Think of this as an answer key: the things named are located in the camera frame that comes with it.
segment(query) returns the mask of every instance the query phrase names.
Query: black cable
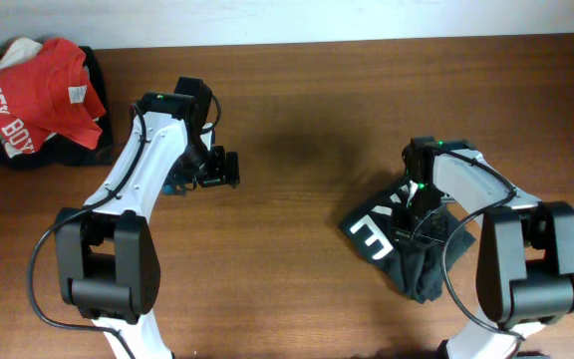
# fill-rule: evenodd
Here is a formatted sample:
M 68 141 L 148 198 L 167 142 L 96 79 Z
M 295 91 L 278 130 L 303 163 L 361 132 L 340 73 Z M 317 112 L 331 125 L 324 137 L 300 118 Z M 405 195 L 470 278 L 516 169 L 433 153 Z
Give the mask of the black cable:
M 124 347 L 124 350 L 126 350 L 126 353 L 128 353 L 128 355 L 130 356 L 131 359 L 135 359 L 135 355 L 133 354 L 132 350 L 128 346 L 128 343 L 126 342 L 126 340 L 121 336 L 121 332 L 119 330 L 116 330 L 114 328 L 97 327 L 97 326 L 93 326 L 93 325 L 77 325 L 77 324 L 62 323 L 62 322 L 48 318 L 46 316 L 46 314 L 39 307 L 39 304 L 37 303 L 37 298 L 35 297 L 35 290 L 33 287 L 33 273 L 35 270 L 35 262 L 37 261 L 37 256 L 39 255 L 39 251 L 40 251 L 41 247 L 46 243 L 46 240 L 48 240 L 48 238 L 50 238 L 52 233 L 57 231 L 59 228 L 61 228 L 65 224 L 90 213 L 94 209 L 108 203 L 110 200 L 115 198 L 117 196 L 117 193 L 119 193 L 121 191 L 121 189 L 126 185 L 128 180 L 130 179 L 130 176 L 135 171 L 135 168 L 137 167 L 137 164 L 139 163 L 139 159 L 141 158 L 141 154 L 144 151 L 145 143 L 147 142 L 147 138 L 146 138 L 147 131 L 145 128 L 144 114 L 141 111 L 141 109 L 139 109 L 139 106 L 137 106 L 137 104 L 132 104 L 132 106 L 131 106 L 131 118 L 134 117 L 134 115 L 132 115 L 133 111 L 139 116 L 139 122 L 141 124 L 141 133 L 142 134 L 141 134 L 141 139 L 139 141 L 139 148 L 137 149 L 137 153 L 135 154 L 135 158 L 133 159 L 132 163 L 130 164 L 130 167 L 128 168 L 128 171 L 126 172 L 126 175 L 121 179 L 121 181 L 119 182 L 117 187 L 115 187 L 114 189 L 109 189 L 108 195 L 106 195 L 103 199 L 101 199 L 101 200 L 99 200 L 99 201 L 97 201 L 91 205 L 86 206 L 85 208 L 81 209 L 80 211 L 76 212 L 75 214 L 72 214 L 71 216 L 67 217 L 66 219 L 63 219 L 62 221 L 53 224 L 50 228 L 48 228 L 48 230 L 46 230 L 46 232 L 44 233 L 44 235 L 41 236 L 41 238 L 37 242 L 37 245 L 35 245 L 35 248 L 32 251 L 32 255 L 30 256 L 30 262 L 28 263 L 27 278 L 26 278 L 27 285 L 28 285 L 28 298 L 30 299 L 30 305 L 32 306 L 33 311 L 35 312 L 35 314 L 37 314 L 39 319 L 41 319 L 42 321 L 44 321 L 48 325 L 51 325 L 51 326 L 54 326 L 54 327 L 60 328 L 60 329 L 89 330 L 89 331 L 93 331 L 93 332 L 110 333 L 110 334 L 114 335 L 117 338 L 117 340 L 119 340 L 121 345 Z
M 455 289 L 453 288 L 453 285 L 450 282 L 450 278 L 448 277 L 448 270 L 446 268 L 446 252 L 448 250 L 448 245 L 450 244 L 450 242 L 454 238 L 455 233 L 458 230 L 460 230 L 462 227 L 464 227 L 467 223 L 469 223 L 470 221 L 474 220 L 475 218 L 477 218 L 478 216 L 483 214 L 486 210 L 491 209 L 491 208 L 495 208 L 497 206 L 505 205 L 505 204 L 509 203 L 510 201 L 512 201 L 515 198 L 515 196 L 517 195 L 517 191 L 516 191 L 515 186 L 508 179 L 506 179 L 500 173 L 498 173 L 496 170 L 492 169 L 491 167 L 489 167 L 487 165 L 481 164 L 480 162 L 478 162 L 475 159 L 470 159 L 470 158 L 463 156 L 461 154 L 458 154 L 456 152 L 445 150 L 445 149 L 442 149 L 442 148 L 436 147 L 436 146 L 424 145 L 424 146 L 421 146 L 421 148 L 431 149 L 433 151 L 436 151 L 439 154 L 449 155 L 449 156 L 452 156 L 456 159 L 462 160 L 471 166 L 478 167 L 478 168 L 484 170 L 485 172 L 487 172 L 488 174 L 492 175 L 497 180 L 499 180 L 506 187 L 506 189 L 508 189 L 508 194 L 506 195 L 506 197 L 504 199 L 498 200 L 495 203 L 489 204 L 489 205 L 487 205 L 481 209 L 478 209 L 478 210 L 470 213 L 463 220 L 461 220 L 459 222 L 459 224 L 455 227 L 453 232 L 450 234 L 450 236 L 444 242 L 444 245 L 443 245 L 442 251 L 441 251 L 441 256 L 440 256 L 440 269 L 441 269 L 442 279 L 444 280 L 444 285 L 446 286 L 446 290 L 448 291 L 448 294 L 450 295 L 450 297 L 453 300 L 453 302 L 455 303 L 455 305 L 459 308 L 459 310 L 470 321 L 472 321 L 473 323 L 477 324 L 481 328 L 486 329 L 492 333 L 513 336 L 517 340 L 517 343 L 520 344 L 521 342 L 526 340 L 526 338 L 524 338 L 523 335 L 521 335 L 517 332 L 511 331 L 511 330 L 502 330 L 502 329 L 496 328 L 496 327 L 480 320 L 479 318 L 477 318 L 474 314 L 472 314 L 466 308 L 466 306 L 462 303 L 462 301 L 457 296 L 457 293 L 455 293 Z
M 418 229 L 423 225 L 423 223 L 429 219 L 429 217 L 431 217 L 432 215 L 434 215 L 437 211 L 439 211 L 440 209 L 442 209 L 444 207 L 444 203 L 440 204 L 437 208 L 435 208 L 434 210 L 430 211 L 429 213 L 427 213 L 427 215 L 425 215 L 420 222 L 418 222 L 418 224 L 414 227 L 414 231 L 411 232 L 411 235 L 409 236 L 409 241 L 414 241 L 414 237 L 416 236 L 416 232 L 418 231 Z M 435 239 L 432 238 L 432 240 L 439 242 L 439 243 L 443 243 L 443 241 L 439 240 L 439 239 Z
M 393 233 L 394 233 L 394 235 L 403 234 L 403 235 L 406 236 L 406 237 L 405 237 L 406 241 L 411 242 L 411 240 L 410 240 L 410 238 L 411 238 L 410 234 L 411 234 L 411 233 L 410 233 L 408 230 L 403 230 L 403 229 L 394 227 L 394 228 L 393 228 Z M 433 238 L 433 237 L 431 237 L 431 236 L 424 235 L 424 234 L 416 234 L 416 237 L 425 238 L 425 239 L 432 240 L 432 241 L 437 242 L 437 243 L 444 243 L 444 241 L 441 240 L 441 239 Z
M 218 102 L 218 99 L 216 98 L 216 96 L 212 95 L 211 98 L 214 100 L 214 104 L 216 104 L 216 120 L 214 120 L 214 122 L 211 124 L 211 126 L 208 129 L 203 129 L 200 132 L 202 135 L 205 135 L 205 134 L 209 133 L 210 131 L 214 131 L 214 129 L 216 128 L 216 125 L 218 125 L 218 122 L 220 121 L 220 116 L 223 113 L 223 109 L 220 108 L 220 103 Z

